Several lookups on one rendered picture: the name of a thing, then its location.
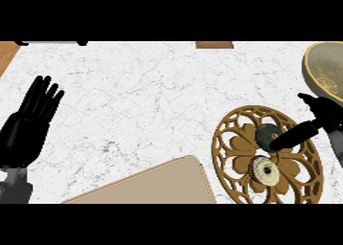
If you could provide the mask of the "beige cutting board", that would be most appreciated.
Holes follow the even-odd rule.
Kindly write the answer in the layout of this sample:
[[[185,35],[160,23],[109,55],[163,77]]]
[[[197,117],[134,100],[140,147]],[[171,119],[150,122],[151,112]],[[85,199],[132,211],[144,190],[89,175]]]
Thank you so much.
[[[81,194],[64,204],[215,204],[206,171],[188,155]]]

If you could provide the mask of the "small brown wooden block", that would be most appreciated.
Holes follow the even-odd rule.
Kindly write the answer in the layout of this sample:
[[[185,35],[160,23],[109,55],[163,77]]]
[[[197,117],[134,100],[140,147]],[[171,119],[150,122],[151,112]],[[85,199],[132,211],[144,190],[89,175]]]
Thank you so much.
[[[233,41],[196,41],[197,49],[234,49]]]

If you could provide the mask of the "brown openwork round placemat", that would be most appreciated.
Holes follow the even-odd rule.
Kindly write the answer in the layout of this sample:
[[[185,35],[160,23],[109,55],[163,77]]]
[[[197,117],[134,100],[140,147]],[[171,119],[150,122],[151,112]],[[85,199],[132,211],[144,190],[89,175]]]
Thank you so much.
[[[281,204],[293,195],[297,204],[315,204],[324,192],[323,160],[312,141],[277,152],[266,143],[296,126],[278,110],[247,105],[225,116],[215,131],[212,158],[224,189],[238,204],[265,195],[265,204]]]

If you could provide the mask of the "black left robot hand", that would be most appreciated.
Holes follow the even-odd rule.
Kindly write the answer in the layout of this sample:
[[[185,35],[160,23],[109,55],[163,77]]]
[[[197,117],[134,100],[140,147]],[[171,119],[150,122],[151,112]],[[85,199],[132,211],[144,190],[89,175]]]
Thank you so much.
[[[38,76],[0,129],[0,168],[29,167],[39,158],[63,96],[52,77]]]

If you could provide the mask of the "cream disc with brown rim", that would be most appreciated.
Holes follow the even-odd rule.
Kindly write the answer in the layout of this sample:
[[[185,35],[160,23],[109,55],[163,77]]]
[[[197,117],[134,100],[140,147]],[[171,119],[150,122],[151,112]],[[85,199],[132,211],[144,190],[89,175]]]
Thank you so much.
[[[250,172],[255,180],[268,187],[280,183],[280,169],[269,158],[258,155],[250,162]]]

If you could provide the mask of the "dark green squash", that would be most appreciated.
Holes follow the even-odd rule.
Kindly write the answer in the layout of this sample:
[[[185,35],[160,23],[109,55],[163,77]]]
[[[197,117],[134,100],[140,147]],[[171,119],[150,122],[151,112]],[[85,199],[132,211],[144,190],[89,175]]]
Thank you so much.
[[[258,127],[256,131],[256,141],[259,147],[266,151],[266,152],[274,152],[274,149],[271,148],[271,143],[274,140],[283,135],[283,130],[281,128],[272,124],[272,123],[264,123]]]

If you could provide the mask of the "olive bowl with yellow rim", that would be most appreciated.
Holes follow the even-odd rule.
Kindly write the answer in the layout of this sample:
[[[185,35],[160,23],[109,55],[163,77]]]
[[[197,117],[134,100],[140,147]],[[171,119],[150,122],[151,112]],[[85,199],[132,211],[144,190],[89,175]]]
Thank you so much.
[[[302,75],[315,95],[343,106],[343,42],[318,42],[308,48]]]

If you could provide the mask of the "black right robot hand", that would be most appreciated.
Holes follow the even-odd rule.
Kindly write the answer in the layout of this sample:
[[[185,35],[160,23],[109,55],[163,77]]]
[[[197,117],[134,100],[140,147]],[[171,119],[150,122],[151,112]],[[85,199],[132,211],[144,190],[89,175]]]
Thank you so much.
[[[269,146],[274,150],[293,148],[302,144],[320,134],[321,128],[327,134],[339,131],[343,136],[343,107],[325,97],[314,98],[303,93],[299,93],[297,96],[309,105],[315,120],[300,123],[272,141]]]

